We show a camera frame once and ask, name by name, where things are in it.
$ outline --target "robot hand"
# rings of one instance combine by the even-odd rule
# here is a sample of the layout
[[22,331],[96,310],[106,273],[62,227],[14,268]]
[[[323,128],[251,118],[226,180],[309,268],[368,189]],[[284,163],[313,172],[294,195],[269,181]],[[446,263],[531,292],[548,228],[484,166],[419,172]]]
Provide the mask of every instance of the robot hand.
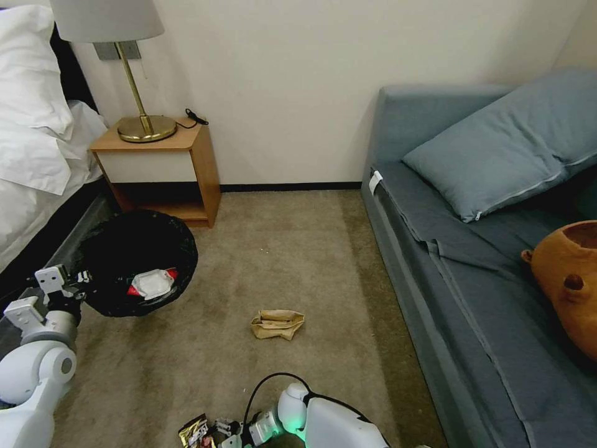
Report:
[[312,395],[300,383],[282,392],[278,418],[309,448],[389,448],[377,426],[344,404]]
[[67,283],[62,265],[35,273],[48,306],[37,296],[8,305],[4,315],[21,330],[21,346],[0,360],[3,448],[48,448],[53,412],[76,369],[76,327],[81,319],[79,288]]
[[359,411],[333,398],[314,394],[301,383],[292,383],[280,395],[277,406],[258,414],[251,425],[241,427],[239,435],[231,436],[219,447],[258,447],[288,432],[309,448],[389,448],[377,426]]

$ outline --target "nightstand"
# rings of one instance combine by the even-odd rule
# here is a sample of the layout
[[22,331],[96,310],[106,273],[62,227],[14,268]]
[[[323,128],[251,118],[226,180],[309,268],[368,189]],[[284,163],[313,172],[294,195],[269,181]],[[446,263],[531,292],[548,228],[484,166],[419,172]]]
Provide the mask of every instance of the nightstand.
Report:
[[[187,118],[178,120],[190,126]],[[220,179],[208,126],[179,126],[164,140],[128,143],[118,123],[90,147],[124,212],[148,208],[213,227],[220,205]]]

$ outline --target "white bed sheet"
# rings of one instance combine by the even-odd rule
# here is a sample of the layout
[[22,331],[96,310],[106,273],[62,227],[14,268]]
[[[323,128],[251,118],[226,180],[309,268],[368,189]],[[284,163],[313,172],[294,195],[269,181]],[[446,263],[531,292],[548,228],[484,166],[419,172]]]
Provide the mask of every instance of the white bed sheet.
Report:
[[33,237],[85,183],[101,177],[90,144],[106,131],[103,118],[80,101],[69,103],[74,118],[69,141],[58,146],[71,176],[62,195],[0,180],[0,272],[29,244]]

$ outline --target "black trash bag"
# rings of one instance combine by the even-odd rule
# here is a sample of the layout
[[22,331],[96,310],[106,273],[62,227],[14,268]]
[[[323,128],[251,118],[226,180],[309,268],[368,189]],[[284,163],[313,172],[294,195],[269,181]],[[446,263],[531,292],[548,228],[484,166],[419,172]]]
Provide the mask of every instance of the black trash bag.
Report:
[[[86,269],[93,279],[86,302],[109,317],[146,315],[176,300],[191,281],[197,258],[186,224],[150,210],[123,213],[99,224],[76,254],[77,271]],[[127,294],[137,274],[169,268],[178,271],[170,292],[147,301]]]

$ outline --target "brown paper bag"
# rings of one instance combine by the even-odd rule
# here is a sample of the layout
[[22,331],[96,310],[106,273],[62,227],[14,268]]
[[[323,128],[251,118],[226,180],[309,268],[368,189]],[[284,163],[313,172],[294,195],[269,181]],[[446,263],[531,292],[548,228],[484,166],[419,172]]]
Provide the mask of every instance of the brown paper bag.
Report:
[[251,320],[251,330],[257,339],[281,336],[292,340],[294,333],[305,323],[305,315],[289,310],[260,310]]

